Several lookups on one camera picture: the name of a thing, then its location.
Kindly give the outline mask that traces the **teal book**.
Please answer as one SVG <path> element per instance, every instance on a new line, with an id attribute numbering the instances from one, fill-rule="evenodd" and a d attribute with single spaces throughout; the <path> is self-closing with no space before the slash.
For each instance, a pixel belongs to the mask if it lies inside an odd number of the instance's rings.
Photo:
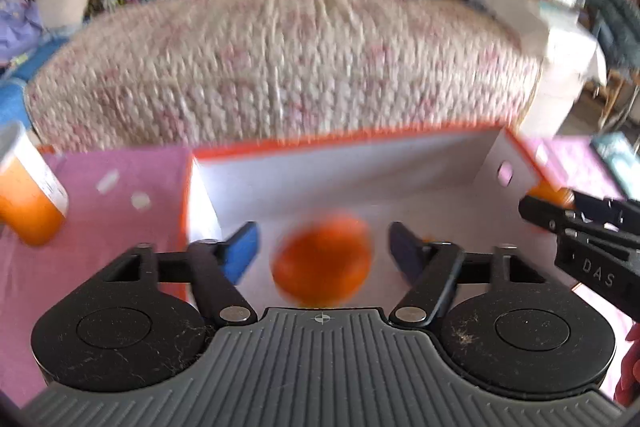
<path id="1" fill-rule="evenodd" d="M 596 135 L 590 146 L 626 199 L 640 196 L 640 162 L 623 132 Z"/>

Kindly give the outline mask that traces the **white covered side table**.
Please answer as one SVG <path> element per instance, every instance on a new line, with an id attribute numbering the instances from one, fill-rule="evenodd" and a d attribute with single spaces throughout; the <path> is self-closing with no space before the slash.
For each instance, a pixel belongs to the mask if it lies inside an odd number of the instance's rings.
<path id="1" fill-rule="evenodd" d="M 472 0 L 509 28 L 541 73 L 518 129 L 525 135 L 558 133 L 585 84 L 604 88 L 606 61 L 598 40 L 577 15 L 541 0 Z"/>

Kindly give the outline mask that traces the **large orange fruit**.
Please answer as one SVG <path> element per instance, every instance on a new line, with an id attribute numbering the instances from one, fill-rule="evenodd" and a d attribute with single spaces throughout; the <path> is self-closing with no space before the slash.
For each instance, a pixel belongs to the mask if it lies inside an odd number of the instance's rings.
<path id="1" fill-rule="evenodd" d="M 288 234 L 272 258 L 271 275 L 293 303 L 333 308 L 359 291 L 372 260 L 369 225 L 351 215 L 334 215 Z"/>

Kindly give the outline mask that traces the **purple crumpled blanket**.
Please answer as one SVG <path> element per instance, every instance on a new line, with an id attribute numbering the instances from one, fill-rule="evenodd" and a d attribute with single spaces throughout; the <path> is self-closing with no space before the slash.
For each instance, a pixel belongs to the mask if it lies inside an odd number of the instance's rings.
<path id="1" fill-rule="evenodd" d="M 35 0 L 1 0 L 1 70 L 31 50 L 41 34 Z"/>

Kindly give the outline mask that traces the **blue sheet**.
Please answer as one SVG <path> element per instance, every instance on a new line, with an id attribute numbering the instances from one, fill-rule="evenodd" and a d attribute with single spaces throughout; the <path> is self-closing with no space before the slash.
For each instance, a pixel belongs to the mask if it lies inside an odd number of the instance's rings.
<path id="1" fill-rule="evenodd" d="M 68 41 L 67 37 L 46 37 L 18 63 L 1 74 L 1 124 L 21 121 L 29 130 L 32 122 L 25 105 L 25 89 L 38 70 Z"/>

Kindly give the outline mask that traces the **pink floral tablecloth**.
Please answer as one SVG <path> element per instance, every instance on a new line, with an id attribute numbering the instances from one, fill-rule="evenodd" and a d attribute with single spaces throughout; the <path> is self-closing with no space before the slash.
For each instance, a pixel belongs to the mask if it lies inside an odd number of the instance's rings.
<path id="1" fill-rule="evenodd" d="M 597 197 L 617 195 L 584 136 L 515 138 L 541 169 L 540 181 Z M 165 146 L 49 157 L 70 196 L 63 228 L 36 248 L 10 231 L 1 234 L 1 388 L 15 403 L 28 402 L 44 386 L 30 349 L 41 314 L 131 246 L 180 251 L 192 242 L 184 233 L 184 210 L 199 150 Z"/>

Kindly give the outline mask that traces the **dark mandarin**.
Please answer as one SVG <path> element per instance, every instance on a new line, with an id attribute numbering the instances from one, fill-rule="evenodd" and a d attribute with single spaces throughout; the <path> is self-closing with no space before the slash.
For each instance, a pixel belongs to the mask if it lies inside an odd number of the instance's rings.
<path id="1" fill-rule="evenodd" d="M 546 180 L 541 180 L 526 195 L 565 209 L 575 207 L 574 193 L 570 188 L 556 187 Z"/>

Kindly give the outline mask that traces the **orange plastic cup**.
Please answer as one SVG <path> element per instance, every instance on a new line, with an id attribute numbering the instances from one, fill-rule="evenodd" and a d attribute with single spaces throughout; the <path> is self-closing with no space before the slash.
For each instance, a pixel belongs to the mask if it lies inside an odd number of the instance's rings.
<path id="1" fill-rule="evenodd" d="M 50 242 L 66 220 L 67 192 L 24 124 L 1 127 L 1 223 L 29 246 Z"/>

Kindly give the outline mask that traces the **orange cardboard box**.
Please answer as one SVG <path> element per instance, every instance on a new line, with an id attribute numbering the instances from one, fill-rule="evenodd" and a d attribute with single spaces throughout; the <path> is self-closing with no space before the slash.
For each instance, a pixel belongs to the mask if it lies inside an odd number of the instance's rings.
<path id="1" fill-rule="evenodd" d="M 395 221 L 476 253 L 514 245 L 528 263 L 554 274 L 554 236 L 518 214 L 518 202 L 541 176 L 524 145 L 497 128 L 199 150 L 184 233 L 192 242 L 225 239 L 255 222 L 259 253 L 239 288 L 262 311 L 288 305 L 270 270 L 286 236 L 326 216 L 356 216 L 369 227 L 373 263 L 350 302 L 390 310 L 408 287 L 387 250 Z"/>

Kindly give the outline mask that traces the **dark green jacket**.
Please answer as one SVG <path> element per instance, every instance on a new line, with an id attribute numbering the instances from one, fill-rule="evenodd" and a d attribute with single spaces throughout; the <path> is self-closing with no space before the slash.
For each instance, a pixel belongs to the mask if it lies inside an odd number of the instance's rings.
<path id="1" fill-rule="evenodd" d="M 609 68 L 639 69 L 639 8 L 630 0 L 585 0 L 591 33 Z"/>

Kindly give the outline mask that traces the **quilted beige bedspread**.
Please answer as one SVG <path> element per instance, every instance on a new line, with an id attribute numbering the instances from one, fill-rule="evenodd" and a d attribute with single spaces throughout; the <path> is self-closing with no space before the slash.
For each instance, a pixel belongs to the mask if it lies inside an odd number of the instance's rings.
<path id="1" fill-rule="evenodd" d="M 24 102 L 85 152 L 517 124 L 542 75 L 461 0 L 157 0 L 90 20 Z"/>

